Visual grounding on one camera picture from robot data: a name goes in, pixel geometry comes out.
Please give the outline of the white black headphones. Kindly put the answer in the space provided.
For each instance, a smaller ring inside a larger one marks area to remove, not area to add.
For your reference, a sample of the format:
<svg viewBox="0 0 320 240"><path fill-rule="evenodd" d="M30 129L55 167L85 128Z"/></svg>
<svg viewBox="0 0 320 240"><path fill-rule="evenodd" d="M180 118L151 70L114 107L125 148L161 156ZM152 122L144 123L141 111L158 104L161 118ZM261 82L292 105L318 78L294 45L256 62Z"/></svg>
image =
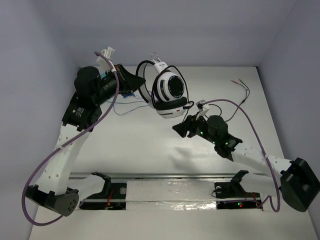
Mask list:
<svg viewBox="0 0 320 240"><path fill-rule="evenodd" d="M139 94L164 119L172 119L182 116L193 106L189 100L187 84L183 76L172 71L173 66L157 58L143 60L136 67L135 75L145 78L147 65L152 65L157 75L149 90L144 83L138 89Z"/></svg>

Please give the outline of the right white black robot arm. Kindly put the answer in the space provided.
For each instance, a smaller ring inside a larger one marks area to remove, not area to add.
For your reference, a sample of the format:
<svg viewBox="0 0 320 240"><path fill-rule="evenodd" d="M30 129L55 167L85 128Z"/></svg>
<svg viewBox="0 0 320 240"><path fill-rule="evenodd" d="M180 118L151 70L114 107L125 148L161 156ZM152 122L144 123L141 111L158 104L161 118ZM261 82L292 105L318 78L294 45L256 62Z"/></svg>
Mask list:
<svg viewBox="0 0 320 240"><path fill-rule="evenodd" d="M228 132L228 125L220 116L204 119L189 115L172 129L182 138L199 136L213 144L220 157L258 172L254 174L240 170L229 182L215 184L212 194L218 199L229 201L231 198L264 194L284 200L298 212L306 212L320 192L320 181L306 160L267 155L245 144Z"/></svg>

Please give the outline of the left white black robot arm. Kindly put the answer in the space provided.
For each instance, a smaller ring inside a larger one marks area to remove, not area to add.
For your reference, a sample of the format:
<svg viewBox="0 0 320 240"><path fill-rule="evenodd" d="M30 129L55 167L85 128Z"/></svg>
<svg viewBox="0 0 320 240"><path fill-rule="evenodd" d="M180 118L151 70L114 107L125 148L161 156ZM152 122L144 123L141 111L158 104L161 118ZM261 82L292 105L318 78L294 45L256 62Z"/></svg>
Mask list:
<svg viewBox="0 0 320 240"><path fill-rule="evenodd" d="M115 100L118 95L134 93L145 82L142 76L130 73L122 64L104 74L94 66L80 68L74 80L75 93L62 117L55 149L36 168L44 170L35 184L26 183L22 201L29 199L60 217L68 217L84 199L109 196L111 178L104 173L93 172L72 187L68 185L69 177L85 141L107 116L101 105Z"/></svg>

